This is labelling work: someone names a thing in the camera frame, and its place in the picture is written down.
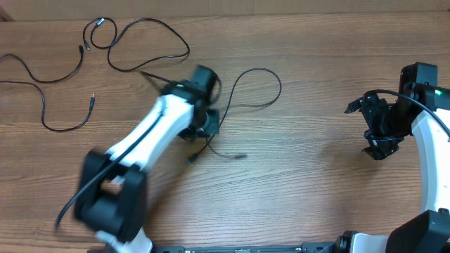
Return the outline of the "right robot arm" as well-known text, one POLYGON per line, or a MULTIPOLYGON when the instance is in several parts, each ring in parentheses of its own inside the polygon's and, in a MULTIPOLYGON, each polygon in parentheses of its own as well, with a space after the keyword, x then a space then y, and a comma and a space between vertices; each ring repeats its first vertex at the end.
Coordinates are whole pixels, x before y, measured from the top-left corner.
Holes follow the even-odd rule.
POLYGON ((438 67, 414 63, 401 69, 395 103, 367 91, 348 104, 347 114, 361 112, 368 130, 364 152, 383 160, 399 149, 405 137, 418 146, 421 206, 415 218, 388 236, 346 231, 329 252, 448 252, 449 251, 449 90, 438 85, 438 67))

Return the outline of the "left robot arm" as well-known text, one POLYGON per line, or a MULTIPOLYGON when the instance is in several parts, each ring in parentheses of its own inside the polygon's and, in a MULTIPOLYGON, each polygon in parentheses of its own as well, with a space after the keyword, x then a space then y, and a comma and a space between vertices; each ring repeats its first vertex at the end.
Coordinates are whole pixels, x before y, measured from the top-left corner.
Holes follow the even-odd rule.
POLYGON ((177 137, 207 138, 219 131, 219 112, 210 106, 218 75, 199 65, 192 77, 170 81, 136 128, 105 153, 84 158, 74 216, 105 244, 103 252, 152 252, 146 236, 148 172, 177 137))

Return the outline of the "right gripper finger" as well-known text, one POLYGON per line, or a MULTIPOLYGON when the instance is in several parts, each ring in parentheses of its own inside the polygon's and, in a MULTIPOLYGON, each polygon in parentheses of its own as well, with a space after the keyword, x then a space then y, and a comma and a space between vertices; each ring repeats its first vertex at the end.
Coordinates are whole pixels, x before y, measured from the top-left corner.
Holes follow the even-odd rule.
POLYGON ((352 101, 348 104, 347 109, 344 111, 345 114, 350 114, 362 109, 364 104, 364 99, 362 97, 352 101))
POLYGON ((369 146, 362 151, 374 160, 383 160, 399 149, 400 138, 369 139, 369 146))

